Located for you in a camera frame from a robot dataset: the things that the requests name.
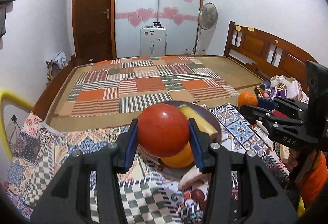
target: door handle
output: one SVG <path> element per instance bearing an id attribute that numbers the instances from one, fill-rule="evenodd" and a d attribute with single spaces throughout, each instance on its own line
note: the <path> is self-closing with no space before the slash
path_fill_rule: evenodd
<path id="1" fill-rule="evenodd" d="M 107 8 L 107 10 L 105 12 L 103 12 L 102 14 L 107 14 L 107 19 L 109 19 L 109 8 Z"/>

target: metal screw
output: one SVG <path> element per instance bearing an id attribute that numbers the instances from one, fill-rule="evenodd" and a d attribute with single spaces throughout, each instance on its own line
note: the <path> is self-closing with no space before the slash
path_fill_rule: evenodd
<path id="1" fill-rule="evenodd" d="M 254 156 L 256 156 L 256 153 L 253 150 L 248 150 L 247 155 L 250 157 L 254 157 Z"/>
<path id="2" fill-rule="evenodd" d="M 212 149 L 219 149 L 220 145 L 218 143 L 211 143 L 211 148 Z"/>
<path id="3" fill-rule="evenodd" d="M 117 144 L 116 144 L 116 143 L 109 143 L 109 144 L 107 145 L 107 147 L 108 147 L 109 149 L 114 149 L 114 148 L 117 147 Z"/>
<path id="4" fill-rule="evenodd" d="M 77 157 L 77 156 L 79 156 L 79 155 L 81 155 L 81 151 L 80 151 L 80 150 L 74 150 L 74 151 L 72 152 L 72 156 L 74 156 L 74 157 Z"/>

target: banana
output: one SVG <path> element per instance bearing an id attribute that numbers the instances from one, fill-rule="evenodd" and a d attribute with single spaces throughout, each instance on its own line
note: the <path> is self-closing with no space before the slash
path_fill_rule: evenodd
<path id="1" fill-rule="evenodd" d="M 206 132 L 211 139 L 215 139 L 218 131 L 208 123 L 201 115 L 187 105 L 181 105 L 179 107 L 181 112 L 186 116 L 187 119 L 195 119 L 197 126 L 201 132 Z"/>

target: wooden door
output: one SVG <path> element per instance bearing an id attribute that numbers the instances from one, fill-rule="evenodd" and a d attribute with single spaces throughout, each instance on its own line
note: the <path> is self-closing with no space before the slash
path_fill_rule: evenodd
<path id="1" fill-rule="evenodd" d="M 93 61 L 111 60 L 109 0 L 73 0 L 73 33 L 76 55 Z"/>

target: bed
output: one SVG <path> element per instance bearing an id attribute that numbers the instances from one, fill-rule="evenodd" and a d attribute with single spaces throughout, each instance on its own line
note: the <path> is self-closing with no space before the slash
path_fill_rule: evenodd
<path id="1" fill-rule="evenodd" d="M 278 47 L 283 49 L 279 65 L 275 63 Z M 270 49 L 273 57 L 268 62 Z M 248 62 L 234 51 L 246 56 Z M 90 64 L 72 57 L 41 95 L 22 128 L 5 185 L 7 194 L 29 219 L 46 186 L 72 151 L 101 149 L 126 131 L 143 108 L 167 100 L 205 105 L 220 123 L 222 145 L 241 153 L 256 151 L 284 186 L 288 171 L 275 153 L 273 142 L 259 127 L 252 127 L 233 105 L 240 92 L 253 92 L 264 79 L 277 74 L 297 78 L 306 90 L 306 59 L 314 61 L 278 37 L 256 29 L 249 31 L 248 27 L 239 29 L 233 22 L 225 56 L 136 57 Z M 137 153 L 130 171 L 118 175 L 128 223 L 200 223 L 208 181 L 178 190 L 180 177 Z M 201 190 L 204 199 L 193 200 L 193 190 Z M 234 172 L 232 204 L 235 210 L 231 217 L 238 218 L 238 181 Z M 94 172 L 90 218 L 99 222 Z"/>

